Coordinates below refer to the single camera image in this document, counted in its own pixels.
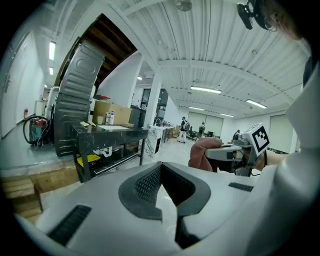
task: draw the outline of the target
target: wooden plank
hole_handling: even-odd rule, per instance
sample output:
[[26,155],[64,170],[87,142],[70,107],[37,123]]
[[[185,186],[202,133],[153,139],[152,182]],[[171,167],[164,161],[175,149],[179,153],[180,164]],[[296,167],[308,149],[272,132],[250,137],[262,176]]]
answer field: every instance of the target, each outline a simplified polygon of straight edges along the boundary
[[96,81],[97,81],[99,84],[101,84],[101,82],[102,82],[103,80],[102,80],[102,78],[100,78],[100,77],[97,76],[97,77],[96,77]]
[[36,221],[39,219],[39,217],[41,216],[41,214],[37,214],[31,217],[26,218],[29,222],[31,222],[32,224],[35,224]]
[[101,77],[105,78],[105,77],[107,76],[107,74],[108,74],[108,73],[107,73],[107,72],[104,72],[103,70],[101,70],[101,69],[100,69],[100,71],[99,71],[99,73],[98,73],[98,74],[99,74],[99,76],[101,76]]
[[111,33],[116,38],[116,40],[122,45],[123,48],[125,48],[128,52],[133,51],[133,48],[131,48],[128,44],[126,44],[126,42],[108,24],[106,24],[102,20],[98,20],[97,22],[101,24],[106,30],[108,30],[109,33]]
[[99,29],[96,27],[92,27],[90,29],[90,33],[95,35],[97,38],[99,38],[101,41],[103,41],[106,45],[111,47],[117,54],[119,54],[122,58],[126,56],[126,53],[117,46],[112,40],[110,40],[104,33],[102,33]]
[[3,190],[3,192],[8,193],[8,192],[14,192],[14,191],[33,189],[33,188],[34,188],[34,184],[32,183],[32,181],[30,179],[30,182],[27,184],[22,184],[22,185],[18,185],[18,186],[3,186],[2,190]]
[[21,197],[29,196],[34,193],[35,193],[35,188],[33,187],[33,188],[23,189],[19,191],[4,193],[4,195],[8,199],[13,199],[13,198],[21,198]]
[[111,65],[109,65],[108,63],[106,63],[105,61],[102,63],[102,67],[104,67],[105,69],[109,70],[109,71],[112,71],[114,70],[115,68],[112,67]]
[[30,203],[30,202],[34,202],[34,201],[38,202],[39,200],[40,200],[40,198],[35,193],[35,194],[27,195],[24,197],[14,198],[11,201],[12,201],[13,205],[22,205],[22,204],[26,204],[26,203]]
[[20,175],[20,176],[11,176],[11,177],[1,177],[1,183],[10,183],[10,182],[18,182],[29,180],[29,176]]
[[94,40],[92,40],[91,38],[89,38],[88,36],[85,36],[83,38],[83,40],[88,41],[90,44],[92,44],[93,46],[97,47],[98,49],[100,49],[101,51],[103,51],[105,53],[106,58],[108,58],[112,63],[114,64],[118,64],[118,59],[113,56],[110,52],[108,52],[106,49],[104,49],[103,47],[101,47],[98,43],[96,43]]
[[62,168],[30,176],[38,192],[57,190],[79,181],[76,167]]
[[19,215],[24,217],[24,218],[28,218],[28,217],[31,217],[31,216],[34,216],[34,215],[38,215],[41,212],[42,212],[41,208],[37,207],[37,208],[30,209],[30,210],[22,211],[22,212],[19,213]]
[[16,213],[21,213],[21,212],[24,212],[24,211],[28,211],[28,210],[31,210],[31,209],[34,209],[34,208],[38,208],[40,206],[40,202],[37,200],[37,201],[33,201],[33,202],[26,202],[26,203],[23,203],[23,204],[18,204],[18,205],[13,205],[13,209],[14,209],[14,212]]
[[1,186],[3,188],[16,187],[16,186],[25,185],[25,184],[32,184],[32,181],[29,177],[21,179],[21,180],[16,180],[16,181],[4,182],[3,180],[1,180]]

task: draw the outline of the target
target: wooden pallet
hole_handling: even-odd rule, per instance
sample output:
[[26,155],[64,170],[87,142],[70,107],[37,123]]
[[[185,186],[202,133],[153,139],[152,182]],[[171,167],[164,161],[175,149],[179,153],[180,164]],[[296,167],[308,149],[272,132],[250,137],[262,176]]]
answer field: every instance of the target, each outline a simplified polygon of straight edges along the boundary
[[7,199],[11,200],[14,213],[35,223],[43,209],[40,195],[28,176],[1,179],[1,187]]

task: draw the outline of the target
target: desk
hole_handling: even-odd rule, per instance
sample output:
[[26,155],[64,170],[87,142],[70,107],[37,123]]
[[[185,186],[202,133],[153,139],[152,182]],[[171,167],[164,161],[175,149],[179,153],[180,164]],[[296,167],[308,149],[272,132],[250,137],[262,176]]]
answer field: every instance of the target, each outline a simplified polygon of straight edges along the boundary
[[[137,152],[130,153],[126,152],[125,146],[123,147],[124,154],[122,152],[123,155],[121,159],[110,162],[106,166],[99,166],[99,168],[96,169],[89,167],[87,155],[92,154],[93,150],[125,145],[140,140],[142,140],[141,147],[144,149],[145,140],[149,132],[148,129],[138,127],[131,129],[104,129],[99,126],[92,127],[91,125],[83,127],[78,122],[70,123],[70,129],[70,135],[73,141],[73,160],[81,183],[111,171],[137,156],[140,156],[140,165],[143,163],[144,150],[142,150],[140,154]],[[83,167],[78,164],[77,154],[82,157]]]

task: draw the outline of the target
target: ceiling light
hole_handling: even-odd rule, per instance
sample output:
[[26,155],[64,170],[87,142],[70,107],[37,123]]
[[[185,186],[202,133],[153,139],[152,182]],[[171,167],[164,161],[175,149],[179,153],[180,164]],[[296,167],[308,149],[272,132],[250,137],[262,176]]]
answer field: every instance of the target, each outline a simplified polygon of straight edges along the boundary
[[248,102],[248,103],[250,103],[250,104],[253,104],[253,105],[256,105],[256,106],[258,106],[258,107],[260,107],[260,108],[263,108],[263,109],[266,109],[266,108],[267,108],[265,105],[262,105],[262,104],[260,104],[260,103],[258,103],[258,102],[255,102],[255,101],[251,100],[251,99],[247,99],[246,102]]
[[235,117],[234,115],[230,115],[230,114],[222,114],[222,113],[219,113],[219,114],[222,115],[222,116],[230,117],[230,118],[234,118]]
[[56,43],[50,42],[49,43],[49,59],[54,60],[55,59],[55,50],[56,50]]
[[197,108],[197,107],[193,107],[193,106],[190,106],[189,109],[204,111],[204,109],[202,109],[202,108]]
[[209,89],[209,88],[203,88],[203,87],[196,87],[196,86],[191,86],[191,90],[214,93],[214,94],[220,94],[221,93],[221,90]]

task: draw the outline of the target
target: fire extinguisher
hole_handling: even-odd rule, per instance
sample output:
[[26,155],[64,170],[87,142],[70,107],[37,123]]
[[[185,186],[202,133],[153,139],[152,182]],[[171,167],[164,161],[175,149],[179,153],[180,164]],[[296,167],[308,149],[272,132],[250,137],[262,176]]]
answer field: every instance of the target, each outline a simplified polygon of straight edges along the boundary
[[27,120],[27,118],[28,118],[28,109],[26,108],[24,110],[24,120]]

